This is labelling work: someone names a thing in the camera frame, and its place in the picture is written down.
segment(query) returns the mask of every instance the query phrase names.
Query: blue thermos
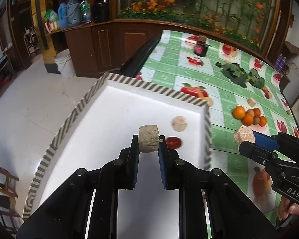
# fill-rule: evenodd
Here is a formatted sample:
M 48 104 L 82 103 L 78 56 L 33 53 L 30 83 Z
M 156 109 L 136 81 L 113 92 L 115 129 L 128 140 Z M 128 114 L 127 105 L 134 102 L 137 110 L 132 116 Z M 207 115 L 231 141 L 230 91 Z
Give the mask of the blue thermos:
M 77 26 L 82 22 L 82 13 L 78 1 L 68 1 L 66 18 L 68 19 L 69 27 Z
M 69 22 L 67 19 L 67 4 L 62 2 L 58 9 L 59 14 L 59 23 L 61 28 L 67 28 L 69 26 Z

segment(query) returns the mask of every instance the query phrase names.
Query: red oval object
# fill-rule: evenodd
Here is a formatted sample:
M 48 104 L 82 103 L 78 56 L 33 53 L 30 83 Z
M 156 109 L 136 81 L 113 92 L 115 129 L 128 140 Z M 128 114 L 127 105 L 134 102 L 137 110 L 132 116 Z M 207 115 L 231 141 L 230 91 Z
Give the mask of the red oval object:
M 168 137 L 166 138 L 167 147 L 170 149 L 177 149 L 182 146 L 182 140 L 178 137 Z

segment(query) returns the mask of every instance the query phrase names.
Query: green and white checkered tablecloth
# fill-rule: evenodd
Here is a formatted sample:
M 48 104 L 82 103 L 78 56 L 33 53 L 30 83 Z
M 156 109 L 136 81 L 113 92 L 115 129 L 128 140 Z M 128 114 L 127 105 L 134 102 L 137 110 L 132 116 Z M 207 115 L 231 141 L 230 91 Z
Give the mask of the green and white checkered tablecloth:
M 234 56 L 225 54 L 224 44 L 211 39 L 206 41 L 210 45 L 206 57 L 199 58 L 204 64 L 202 66 L 190 64 L 187 57 L 198 57 L 193 53 L 194 45 L 188 40 L 191 36 L 187 33 L 165 30 L 159 44 L 140 70 L 140 76 L 144 81 L 178 91 L 184 86 L 183 83 L 206 88 L 209 97 L 214 101 L 214 105 L 210 108 L 212 168 L 221 168 L 262 213 L 274 222 L 275 208 L 280 202 L 280 195 L 273 190 L 261 197 L 255 197 L 253 194 L 254 167 L 258 164 L 239 154 L 233 133 L 241 126 L 241 121 L 236 120 L 231 112 L 237 105 L 251 109 L 247 99 L 252 97 L 257 102 L 255 107 L 261 110 L 268 122 L 264 127 L 252 125 L 253 130 L 269 136 L 275 135 L 280 131 L 279 122 L 287 127 L 288 134 L 295 135 L 294 129 L 297 129 L 297 125 L 293 116 L 286 112 L 289 106 L 280 92 L 279 78 L 275 78 L 280 74 L 243 51 L 236 50 L 233 53 Z M 265 79 L 265 86 L 272 97 L 269 100 L 266 99 L 262 90 L 249 83 L 247 83 L 247 89 L 233 84 L 221 73 L 221 68 L 215 65 L 216 62 L 239 63 L 248 71 L 256 66 L 259 75 Z

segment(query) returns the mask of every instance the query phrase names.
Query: striped border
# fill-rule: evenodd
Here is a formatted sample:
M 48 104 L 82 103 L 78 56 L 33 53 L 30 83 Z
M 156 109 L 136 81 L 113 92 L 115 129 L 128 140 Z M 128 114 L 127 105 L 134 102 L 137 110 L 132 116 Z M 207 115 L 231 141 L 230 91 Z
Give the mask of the striped border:
M 96 92 L 102 87 L 102 85 L 105 83 L 106 80 L 112 80 L 115 82 L 139 87 L 142 89 L 150 90 L 153 92 L 157 92 L 160 94 L 163 94 L 165 96 L 169 96 L 171 98 L 175 98 L 178 100 L 182 100 L 184 102 L 202 107 L 207 107 L 207 102 L 199 99 L 197 97 L 193 97 L 191 95 L 185 94 L 183 92 L 175 91 L 173 89 L 154 84 L 151 82 L 145 82 L 143 80 L 137 80 L 132 77 L 123 76 L 119 74 L 114 73 L 105 73 L 84 95 L 84 97 L 80 100 L 80 102 L 75 106 L 73 111 L 70 113 L 70 115 L 66 118 L 65 122 L 60 127 L 59 131 L 56 133 L 55 137 L 53 138 L 51 144 L 45 151 L 41 162 L 37 168 L 37 171 L 34 174 L 34 177 L 32 179 L 28 195 L 25 200 L 24 209 L 22 212 L 22 219 L 23 221 L 26 221 L 29 216 L 31 215 L 31 210 L 33 206 L 33 201 L 37 195 L 37 191 L 39 189 L 40 183 L 43 179 L 43 176 L 45 174 L 45 171 L 47 170 L 53 156 L 56 153 L 56 150 L 59 148 L 62 140 L 68 133 L 70 127 L 74 123 L 74 121 L 77 119 L 78 115 L 83 111 L 85 106 L 90 102 L 91 98 L 96 94 Z M 207 157 L 205 157 L 205 169 L 210 169 L 210 162 L 211 162 L 211 149 L 210 149 L 210 114 L 209 110 L 206 111 L 205 114 L 205 129 L 206 129 L 206 147 L 205 150 L 207 152 Z

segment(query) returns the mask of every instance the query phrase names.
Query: orange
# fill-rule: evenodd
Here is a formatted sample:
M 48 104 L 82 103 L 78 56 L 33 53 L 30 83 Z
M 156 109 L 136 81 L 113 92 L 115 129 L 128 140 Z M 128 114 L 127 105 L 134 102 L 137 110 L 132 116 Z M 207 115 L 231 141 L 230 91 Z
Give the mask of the orange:
M 254 113 L 255 113 L 255 117 L 259 117 L 261 114 L 260 109 L 254 108 Z
M 236 119 L 242 119 L 246 114 L 246 111 L 244 109 L 243 106 L 237 106 L 233 111 L 232 111 L 232 115 L 236 118 Z
M 267 119 L 265 116 L 261 116 L 260 117 L 260 123 L 259 123 L 259 126 L 263 127 L 264 125 L 267 124 Z
M 243 125 L 248 127 L 254 122 L 254 118 L 249 113 L 246 113 L 244 118 L 242 119 L 242 122 L 243 122 Z

